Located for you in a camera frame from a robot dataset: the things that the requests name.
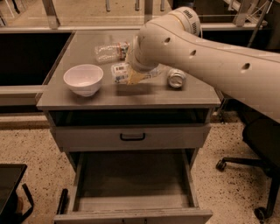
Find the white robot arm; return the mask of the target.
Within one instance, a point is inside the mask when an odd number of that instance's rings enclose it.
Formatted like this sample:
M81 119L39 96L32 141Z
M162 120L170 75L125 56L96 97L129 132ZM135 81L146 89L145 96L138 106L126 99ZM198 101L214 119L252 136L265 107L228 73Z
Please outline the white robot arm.
M199 37L200 21L188 7L144 24L127 55L145 73L159 64L182 70L280 122L280 54Z

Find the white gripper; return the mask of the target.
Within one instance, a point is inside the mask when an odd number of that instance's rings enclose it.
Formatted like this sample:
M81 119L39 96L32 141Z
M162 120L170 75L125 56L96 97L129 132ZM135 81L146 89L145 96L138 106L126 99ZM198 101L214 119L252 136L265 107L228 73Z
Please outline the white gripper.
M133 37L129 44L125 61L131 66L128 69L128 85L135 85L144 80L147 73L158 66L158 63L150 62L149 60L144 62L144 60L141 59L137 35Z

